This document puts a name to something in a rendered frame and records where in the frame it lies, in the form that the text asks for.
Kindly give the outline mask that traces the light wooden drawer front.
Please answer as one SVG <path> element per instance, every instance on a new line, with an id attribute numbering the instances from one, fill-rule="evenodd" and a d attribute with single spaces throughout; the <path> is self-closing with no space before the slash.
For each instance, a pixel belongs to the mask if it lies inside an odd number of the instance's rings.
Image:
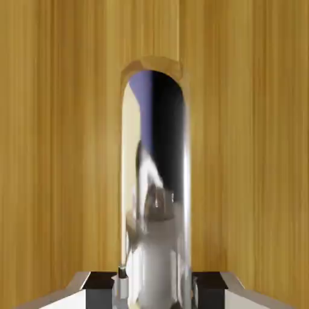
<path id="1" fill-rule="evenodd" d="M 193 270 L 309 309 L 309 0 L 0 0 L 0 309 L 116 269 L 146 56 L 183 70 Z"/>

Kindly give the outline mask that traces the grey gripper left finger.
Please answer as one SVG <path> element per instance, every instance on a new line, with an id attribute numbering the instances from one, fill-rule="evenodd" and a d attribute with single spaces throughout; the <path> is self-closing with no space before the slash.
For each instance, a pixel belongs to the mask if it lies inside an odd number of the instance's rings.
<path id="1" fill-rule="evenodd" d="M 14 309 L 112 309 L 115 272 L 77 272 L 63 290 Z"/>

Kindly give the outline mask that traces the shiny curved metal drawer handle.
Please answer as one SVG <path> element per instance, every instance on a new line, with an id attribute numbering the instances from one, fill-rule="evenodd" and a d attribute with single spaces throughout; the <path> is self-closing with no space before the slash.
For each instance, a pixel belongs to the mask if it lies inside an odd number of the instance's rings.
<path id="1" fill-rule="evenodd" d="M 189 115 L 181 64 L 144 56 L 121 74 L 120 261 L 113 309 L 191 309 Z"/>

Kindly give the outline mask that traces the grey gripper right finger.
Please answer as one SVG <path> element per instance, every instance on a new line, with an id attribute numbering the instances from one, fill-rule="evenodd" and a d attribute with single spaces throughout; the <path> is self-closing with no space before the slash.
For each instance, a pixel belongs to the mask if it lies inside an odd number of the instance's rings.
<path id="1" fill-rule="evenodd" d="M 295 309 L 244 288 L 231 272 L 194 272 L 193 309 Z"/>

